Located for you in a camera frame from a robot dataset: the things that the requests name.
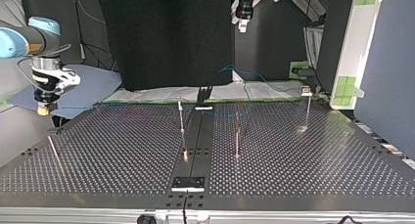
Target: blue cable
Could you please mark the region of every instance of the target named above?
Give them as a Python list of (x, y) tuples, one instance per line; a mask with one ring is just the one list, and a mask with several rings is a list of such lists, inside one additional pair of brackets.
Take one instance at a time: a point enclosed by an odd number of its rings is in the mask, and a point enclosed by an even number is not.
[[(235, 70), (235, 71), (237, 71), (237, 69), (233, 65), (229, 65), (229, 66), (224, 67), (223, 69), (221, 69), (219, 72), (224, 72), (226, 70)], [(248, 71), (241, 71), (241, 73), (242, 72), (248, 73), (248, 74), (255, 74), (253, 72), (248, 72)], [(221, 117), (236, 117), (237, 115), (238, 116), (242, 116), (242, 115), (248, 114), (250, 112), (251, 108), (252, 108), (252, 103), (253, 102), (251, 101), (250, 94), (248, 94), (248, 91), (247, 91), (247, 82), (246, 81), (244, 81), (244, 82), (245, 82), (245, 84), (244, 84), (244, 91), (245, 91), (245, 93), (247, 94), (247, 97), (248, 97), (248, 106), (247, 106), (247, 108), (245, 109), (244, 112), (241, 112), (239, 114), (237, 114), (237, 113), (224, 114), (224, 113), (215, 113), (215, 112), (206, 112), (206, 111), (203, 111), (203, 113), (211, 114), (211, 115), (215, 115), (215, 116), (221, 116)]]

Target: metal pin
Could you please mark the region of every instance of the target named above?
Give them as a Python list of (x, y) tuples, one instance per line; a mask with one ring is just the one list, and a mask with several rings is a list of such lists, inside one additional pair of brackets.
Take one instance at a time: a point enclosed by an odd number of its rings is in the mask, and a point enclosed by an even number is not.
[(311, 98), (312, 96), (308, 97), (308, 104), (307, 104), (307, 115), (305, 116), (305, 124), (300, 126), (299, 132), (303, 133), (308, 129), (308, 117), (310, 114), (310, 107), (311, 107)]
[(58, 155), (58, 152), (56, 151), (55, 144), (53, 143), (52, 137), (51, 137), (50, 135), (48, 135), (48, 140), (49, 140), (49, 144), (50, 144), (50, 146), (51, 146), (51, 148), (52, 148), (53, 155), (54, 155), (55, 157), (58, 157), (58, 156), (59, 156), (59, 155)]
[(308, 97), (308, 105), (307, 105), (307, 118), (308, 118), (308, 115), (309, 115), (309, 113), (310, 113), (311, 97), (312, 97), (312, 96), (309, 96), (309, 97)]
[(235, 145), (236, 145), (236, 155), (235, 157), (238, 158), (239, 157), (239, 134), (241, 132), (241, 125), (240, 125), (240, 119), (239, 119), (239, 115), (236, 112), (236, 137), (235, 137)]
[(59, 159), (59, 155), (58, 155), (58, 152), (56, 151), (55, 144), (52, 140), (52, 137), (50, 135), (48, 135), (47, 137), (48, 137), (48, 140), (49, 140), (49, 144), (52, 148), (53, 155), (55, 156), (56, 160), (58, 161), (58, 165), (61, 169), (62, 174), (65, 176), (64, 167), (62, 166), (61, 160)]
[(179, 114), (180, 114), (180, 132), (181, 132), (181, 137), (182, 137), (182, 148), (186, 149), (185, 138), (184, 138), (183, 107), (181, 105), (181, 96), (180, 95), (177, 97), (177, 105), (178, 105)]

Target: vertical rod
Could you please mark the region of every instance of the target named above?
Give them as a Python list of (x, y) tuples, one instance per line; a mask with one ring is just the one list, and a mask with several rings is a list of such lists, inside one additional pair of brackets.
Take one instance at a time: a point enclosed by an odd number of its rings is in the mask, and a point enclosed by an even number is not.
[(48, 140), (49, 140), (49, 144), (50, 144), (50, 146), (51, 146), (51, 148), (52, 148), (53, 155), (54, 155), (55, 157), (58, 157), (58, 156), (59, 156), (59, 155), (58, 155), (58, 152), (56, 151), (55, 144), (53, 143), (52, 137), (51, 137), (50, 135), (48, 135)]
[(235, 155), (235, 157), (236, 158), (239, 157), (239, 133), (241, 131), (241, 125), (240, 125), (239, 121), (240, 121), (239, 115), (236, 112), (236, 137), (235, 137), (235, 146), (236, 146), (236, 149), (235, 149), (236, 155)]

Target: metal plate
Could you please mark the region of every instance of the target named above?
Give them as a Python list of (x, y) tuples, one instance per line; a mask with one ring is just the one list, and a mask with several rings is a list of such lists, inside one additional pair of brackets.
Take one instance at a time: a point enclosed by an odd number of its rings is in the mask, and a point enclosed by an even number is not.
[[(99, 107), (54, 139), (59, 159), (42, 142), (0, 168), (0, 206), (182, 208), (171, 181), (191, 174), (206, 178), (206, 190), (189, 194), (187, 209), (415, 212), (415, 171), (337, 111), (312, 104), (306, 117), (299, 102), (218, 104), (216, 115), (191, 108), (189, 165), (177, 106)], [(247, 110), (236, 158), (229, 115)]]
[[(191, 111), (184, 106), (186, 128)], [(54, 142), (59, 157), (51, 147), (35, 147), (17, 166), (8, 166), (0, 197), (162, 198), (182, 145), (179, 113), (175, 105), (99, 107)]]
[(253, 104), (241, 116), (239, 157), (236, 121), (215, 118), (204, 208), (415, 211), (404, 205), (415, 202), (415, 171), (339, 112), (313, 104), (307, 118), (305, 103)]

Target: black bracket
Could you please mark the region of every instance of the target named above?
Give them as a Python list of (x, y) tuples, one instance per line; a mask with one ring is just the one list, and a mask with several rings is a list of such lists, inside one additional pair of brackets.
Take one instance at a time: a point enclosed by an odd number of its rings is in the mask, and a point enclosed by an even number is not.
[(205, 177), (175, 177), (172, 192), (198, 193), (205, 191)]
[(210, 98), (212, 90), (212, 86), (199, 88), (198, 102), (196, 103), (195, 110), (212, 110), (212, 106), (210, 104), (205, 103), (205, 101)]

